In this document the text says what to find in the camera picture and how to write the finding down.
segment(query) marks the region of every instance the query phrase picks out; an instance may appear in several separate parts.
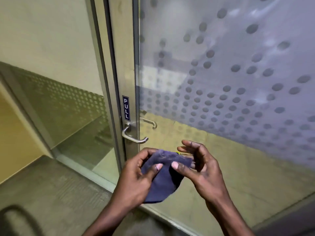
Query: door handle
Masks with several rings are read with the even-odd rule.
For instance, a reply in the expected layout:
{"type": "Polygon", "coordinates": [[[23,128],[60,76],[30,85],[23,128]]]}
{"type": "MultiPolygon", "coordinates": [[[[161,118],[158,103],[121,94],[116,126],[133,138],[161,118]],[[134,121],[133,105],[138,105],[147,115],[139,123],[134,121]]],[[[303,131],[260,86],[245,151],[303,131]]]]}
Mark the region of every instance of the door handle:
{"type": "Polygon", "coordinates": [[[124,128],[124,129],[122,130],[122,132],[121,132],[121,135],[122,135],[123,138],[126,138],[126,139],[128,139],[128,140],[131,140],[132,142],[138,143],[138,144],[146,143],[146,142],[149,140],[148,137],[145,137],[145,138],[143,138],[142,140],[138,140],[138,139],[135,139],[135,138],[133,138],[133,137],[127,135],[127,134],[126,134],[126,131],[128,131],[128,129],[130,128],[130,126],[131,126],[130,123],[125,124],[125,128],[124,128]]]}

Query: concrete floor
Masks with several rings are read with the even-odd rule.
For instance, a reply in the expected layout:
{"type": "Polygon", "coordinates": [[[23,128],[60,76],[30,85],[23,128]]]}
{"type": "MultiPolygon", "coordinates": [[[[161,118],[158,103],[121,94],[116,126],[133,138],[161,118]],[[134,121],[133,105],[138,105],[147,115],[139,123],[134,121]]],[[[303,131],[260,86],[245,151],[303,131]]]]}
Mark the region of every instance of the concrete floor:
{"type": "MultiPolygon", "coordinates": [[[[40,157],[0,185],[0,235],[81,235],[110,196],[56,160],[40,157]]],[[[114,235],[185,234],[136,209],[114,235]]]]}

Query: finger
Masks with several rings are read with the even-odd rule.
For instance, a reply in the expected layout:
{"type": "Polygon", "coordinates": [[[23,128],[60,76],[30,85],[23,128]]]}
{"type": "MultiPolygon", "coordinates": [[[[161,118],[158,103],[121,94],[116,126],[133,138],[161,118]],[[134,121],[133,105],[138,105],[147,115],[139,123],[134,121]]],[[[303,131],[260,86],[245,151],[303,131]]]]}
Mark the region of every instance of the finger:
{"type": "Polygon", "coordinates": [[[191,170],[189,167],[187,167],[181,163],[178,163],[176,161],[172,162],[171,166],[175,171],[177,171],[179,174],[187,177],[193,183],[195,183],[197,181],[198,173],[191,170]]]}
{"type": "Polygon", "coordinates": [[[163,167],[162,163],[151,166],[150,169],[147,171],[147,173],[143,175],[143,178],[147,178],[150,181],[152,181],[153,178],[158,174],[158,172],[161,170],[162,167],[163,167]]]}

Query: right hand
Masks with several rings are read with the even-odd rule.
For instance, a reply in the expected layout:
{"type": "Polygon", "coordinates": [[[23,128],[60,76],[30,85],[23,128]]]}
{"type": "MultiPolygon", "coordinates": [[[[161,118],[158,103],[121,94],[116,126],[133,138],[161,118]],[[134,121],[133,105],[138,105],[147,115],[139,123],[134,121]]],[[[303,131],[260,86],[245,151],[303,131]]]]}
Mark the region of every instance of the right hand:
{"type": "Polygon", "coordinates": [[[230,201],[218,161],[203,144],[188,140],[183,140],[182,143],[184,146],[178,147],[177,150],[194,156],[196,171],[175,161],[172,162],[174,170],[193,182],[197,192],[206,200],[206,203],[230,201]]]}

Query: white wall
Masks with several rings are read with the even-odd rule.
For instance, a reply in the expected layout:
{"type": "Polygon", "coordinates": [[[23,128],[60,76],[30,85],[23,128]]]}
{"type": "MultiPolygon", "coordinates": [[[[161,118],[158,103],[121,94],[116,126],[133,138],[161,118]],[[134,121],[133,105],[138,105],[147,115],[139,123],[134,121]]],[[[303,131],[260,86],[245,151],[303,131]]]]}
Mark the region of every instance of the white wall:
{"type": "Polygon", "coordinates": [[[0,61],[100,95],[85,0],[0,0],[0,61]]]}

